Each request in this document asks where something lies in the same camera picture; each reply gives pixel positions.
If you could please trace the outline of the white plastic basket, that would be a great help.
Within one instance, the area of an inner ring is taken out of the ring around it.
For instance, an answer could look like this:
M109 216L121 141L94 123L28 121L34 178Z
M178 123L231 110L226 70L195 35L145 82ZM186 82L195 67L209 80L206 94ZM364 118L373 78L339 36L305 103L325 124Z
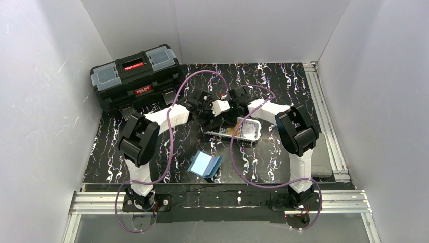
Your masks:
M237 124L239 125L242 120L243 120L242 117L237 118ZM249 140L249 139L246 139L246 138L242 137L242 124L246 120L249 121L249 122L253 122L253 121L254 122L258 122L260 124L260 128L259 128L260 136L259 136L259 138L257 140ZM243 121L242 124L238 127L238 130L236 131L237 134L233 134L234 138L237 139L237 140L243 140L243 141L247 141L247 142L256 142L256 141L258 141L260 139L260 137L261 137L261 128L262 128L261 123L259 121L257 121L257 120L254 120L254 119L246 119L246 120ZM207 135L214 135L214 136L219 136L219 137L224 137L224 138L231 138L233 136L233 135L226 134L226 127L222 127L222 126L220 126L219 128L217 128L217 129L215 129L213 131L204 132L204 133L207 134Z

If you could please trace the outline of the blue leather card holder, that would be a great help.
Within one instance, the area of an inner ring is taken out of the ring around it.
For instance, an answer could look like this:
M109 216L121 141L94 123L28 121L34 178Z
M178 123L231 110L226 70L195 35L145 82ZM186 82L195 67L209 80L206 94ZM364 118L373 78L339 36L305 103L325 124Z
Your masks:
M188 171L204 179L212 178L219 169L222 160L222 156L211 156L198 151L191 157L191 164Z

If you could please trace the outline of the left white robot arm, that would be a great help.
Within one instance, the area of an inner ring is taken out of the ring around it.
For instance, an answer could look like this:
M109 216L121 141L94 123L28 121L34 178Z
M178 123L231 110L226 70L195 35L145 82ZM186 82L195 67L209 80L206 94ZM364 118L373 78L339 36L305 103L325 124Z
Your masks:
M150 172L150 160L156 152L158 137L168 131L173 139L173 128L196 120L203 131L219 128L228 121L230 104L226 97L214 99L203 90L197 90L190 96L175 99L169 108L141 115L130 116L120 135L118 150L130 173L130 188L126 189L126 203L138 210L157 209L154 199L154 184L162 181L168 174L171 160L160 178L153 181Z

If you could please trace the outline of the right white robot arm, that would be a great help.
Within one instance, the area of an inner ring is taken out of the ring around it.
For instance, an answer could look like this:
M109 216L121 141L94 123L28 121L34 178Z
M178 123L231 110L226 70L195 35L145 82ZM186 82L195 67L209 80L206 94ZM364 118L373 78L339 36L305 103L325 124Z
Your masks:
M247 85L230 89L228 94L235 108L245 117L261 119L277 126L281 143L289 154L289 182L277 185L275 188L287 187L287 203L293 207L305 205L314 193L311 175L311 158L313 149L319 139L319 131L314 125L307 109L279 105L272 102L275 93L266 99L254 99L247 90Z

